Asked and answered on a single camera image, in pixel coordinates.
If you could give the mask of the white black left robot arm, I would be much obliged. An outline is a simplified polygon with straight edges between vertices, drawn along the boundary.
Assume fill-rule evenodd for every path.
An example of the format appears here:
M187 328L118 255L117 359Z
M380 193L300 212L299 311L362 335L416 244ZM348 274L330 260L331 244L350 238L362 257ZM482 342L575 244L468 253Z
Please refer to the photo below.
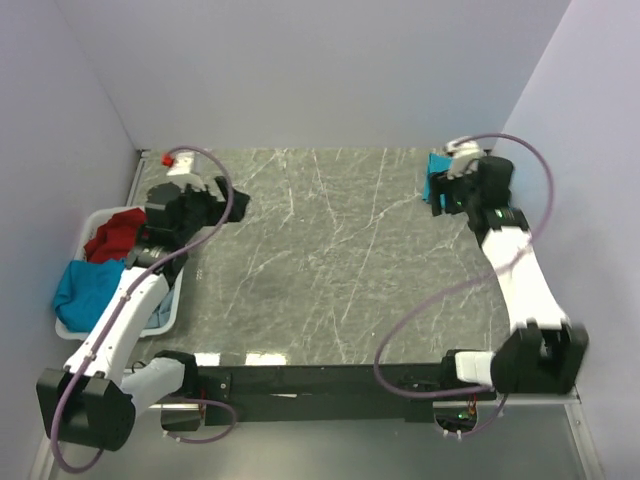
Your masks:
M60 369L46 369L36 383L45 431L53 444L67 442L117 451L136 418L172 396L193 399L200 390L194 355L164 351L136 373L124 374L133 347L152 312L179 279L201 229L217 232L244 218L249 195L218 176L218 195L192 183L160 184L147 194L124 270L101 317Z

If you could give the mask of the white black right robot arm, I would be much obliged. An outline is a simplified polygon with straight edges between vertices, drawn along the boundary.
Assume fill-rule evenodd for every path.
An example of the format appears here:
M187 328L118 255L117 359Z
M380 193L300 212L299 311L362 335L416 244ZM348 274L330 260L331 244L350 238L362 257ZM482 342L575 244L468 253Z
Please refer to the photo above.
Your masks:
M465 213L468 227L494 269L506 304L510 335L495 351L450 350L439 387L460 399L473 386L501 394L566 395L575 385L589 337L573 326L546 282L531 245L525 214L511 204L511 161L473 160L461 177L428 176L432 213Z

